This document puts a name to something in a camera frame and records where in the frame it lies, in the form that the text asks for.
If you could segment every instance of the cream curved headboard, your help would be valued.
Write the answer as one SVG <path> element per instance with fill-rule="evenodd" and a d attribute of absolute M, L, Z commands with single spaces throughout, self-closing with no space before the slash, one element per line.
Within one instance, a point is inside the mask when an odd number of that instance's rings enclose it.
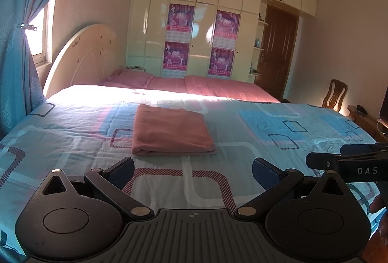
<path fill-rule="evenodd" d="M 119 52 L 116 34 L 104 24 L 83 28 L 61 50 L 43 89 L 49 98 L 77 84 L 98 84 L 120 66 L 125 56 Z"/>

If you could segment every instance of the blue curtain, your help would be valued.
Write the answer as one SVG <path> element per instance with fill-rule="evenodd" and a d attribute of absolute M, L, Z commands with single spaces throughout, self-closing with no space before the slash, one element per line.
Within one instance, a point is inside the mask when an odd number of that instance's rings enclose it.
<path fill-rule="evenodd" d="M 0 140 L 45 101 L 25 31 L 49 0 L 0 0 Z"/>

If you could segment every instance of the curtain tieback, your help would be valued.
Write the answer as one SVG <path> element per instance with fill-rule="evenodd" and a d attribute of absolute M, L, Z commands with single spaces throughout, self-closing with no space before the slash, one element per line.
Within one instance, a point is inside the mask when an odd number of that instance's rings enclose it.
<path fill-rule="evenodd" d="M 18 28 L 24 29 L 24 30 L 31 30 L 31 31 L 37 31 L 38 28 L 34 26 L 33 24 L 28 23 L 20 23 L 17 25 Z"/>

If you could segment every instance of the triangular cutout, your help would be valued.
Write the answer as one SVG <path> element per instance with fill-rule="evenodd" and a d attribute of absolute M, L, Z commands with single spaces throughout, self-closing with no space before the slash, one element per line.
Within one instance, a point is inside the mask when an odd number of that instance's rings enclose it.
<path fill-rule="evenodd" d="M 343 195 L 343 192 L 342 192 L 340 186 L 338 185 L 336 179 L 334 179 L 334 178 L 329 178 L 326 181 L 326 184 L 325 184 L 322 192 L 326 193 L 326 194 Z"/>
<path fill-rule="evenodd" d="M 56 194 L 66 192 L 66 188 L 62 183 L 61 177 L 53 176 L 43 191 L 43 195 Z"/>

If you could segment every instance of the chair backrest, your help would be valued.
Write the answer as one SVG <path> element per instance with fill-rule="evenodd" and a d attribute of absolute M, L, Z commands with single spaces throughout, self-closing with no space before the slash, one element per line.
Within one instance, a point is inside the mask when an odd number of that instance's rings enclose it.
<path fill-rule="evenodd" d="M 342 101 L 348 92 L 348 86 L 342 81 L 333 79 L 330 82 L 329 92 L 323 99 L 323 108 L 331 108 L 336 112 L 339 112 L 342 107 Z"/>

